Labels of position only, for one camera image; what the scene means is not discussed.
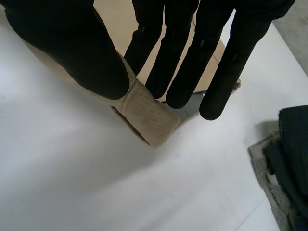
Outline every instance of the dark green cloth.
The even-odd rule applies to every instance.
[[[278,183],[296,205],[296,231],[308,230],[308,106],[279,114],[280,138],[264,149]]]

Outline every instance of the white surface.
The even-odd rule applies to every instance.
[[[308,104],[308,78],[271,26],[241,79],[218,120],[154,151],[0,17],[1,231],[277,231],[247,148],[280,109]]]

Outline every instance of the gray floor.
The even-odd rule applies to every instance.
[[[308,75],[308,0],[296,0],[286,16],[274,24]]]

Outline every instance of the black glove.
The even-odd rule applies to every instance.
[[[47,53],[84,88],[117,100],[128,91],[128,74],[93,3],[0,0],[22,39]]]
[[[200,105],[203,118],[218,118],[255,44],[266,34],[271,21],[283,17],[295,0],[201,0],[191,46],[167,93],[169,106],[182,108],[204,72],[222,29],[236,9],[231,37],[214,78]],[[125,59],[137,75],[157,43],[165,8],[167,26],[146,87],[155,98],[166,92],[188,39],[192,16],[199,0],[133,0],[138,30]]]

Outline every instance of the beige cloth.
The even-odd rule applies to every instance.
[[[159,147],[169,138],[180,119],[154,99],[136,79],[127,62],[122,60],[129,75],[129,90],[123,98],[107,101],[141,140],[154,148]]]

